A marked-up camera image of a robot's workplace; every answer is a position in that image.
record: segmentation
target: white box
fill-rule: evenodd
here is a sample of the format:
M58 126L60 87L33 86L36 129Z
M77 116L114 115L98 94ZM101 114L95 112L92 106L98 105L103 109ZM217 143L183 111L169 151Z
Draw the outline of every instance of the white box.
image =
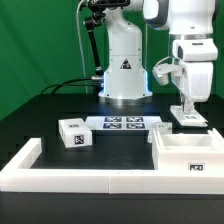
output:
M208 134L160 134L153 129L154 168L161 171L224 171L224 140Z
M92 131L81 118L59 120L58 123L66 148L92 145Z

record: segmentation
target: green wall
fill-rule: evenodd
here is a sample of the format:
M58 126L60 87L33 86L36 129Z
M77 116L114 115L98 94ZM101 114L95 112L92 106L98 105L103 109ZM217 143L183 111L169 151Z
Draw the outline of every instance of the green wall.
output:
M83 77L75 20L77 5L78 0L0 1L0 119L46 86ZM215 23L214 38L220 53L215 63L212 92L224 98L223 13L222 6ZM84 9L80 14L80 23L89 15L90 12ZM145 31L141 13L126 13L125 17ZM94 74L92 53L82 23L81 32L87 75L91 76ZM96 39L101 62L106 69L108 42L105 26L96 29ZM152 66L167 56L167 48L168 32L149 29L146 49L149 74ZM150 88L155 93L176 92L172 84L161 87L151 76ZM85 92L85 88L67 87L61 92L81 93Z

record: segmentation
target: white container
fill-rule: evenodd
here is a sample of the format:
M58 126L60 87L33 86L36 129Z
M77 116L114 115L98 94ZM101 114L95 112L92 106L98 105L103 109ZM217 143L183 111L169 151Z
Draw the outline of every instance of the white container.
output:
M224 140L208 134L160 134L153 129L154 168L164 171L224 171Z
M66 148L92 145L92 131L81 118L59 120L58 123Z
M224 195L224 172L32 169L42 153L31 138L0 172L0 191Z

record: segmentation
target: white bin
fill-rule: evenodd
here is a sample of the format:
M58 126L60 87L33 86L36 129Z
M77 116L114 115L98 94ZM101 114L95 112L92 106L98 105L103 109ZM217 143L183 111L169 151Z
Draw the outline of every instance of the white bin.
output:
M224 172L224 140L215 129L208 134L160 134L153 129L152 157L158 170Z

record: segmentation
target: small white box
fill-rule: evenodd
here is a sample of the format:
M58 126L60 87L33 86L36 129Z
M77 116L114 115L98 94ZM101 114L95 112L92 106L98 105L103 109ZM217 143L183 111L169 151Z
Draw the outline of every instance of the small white box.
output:
M81 118L59 120L58 123L66 148L92 145L92 131Z

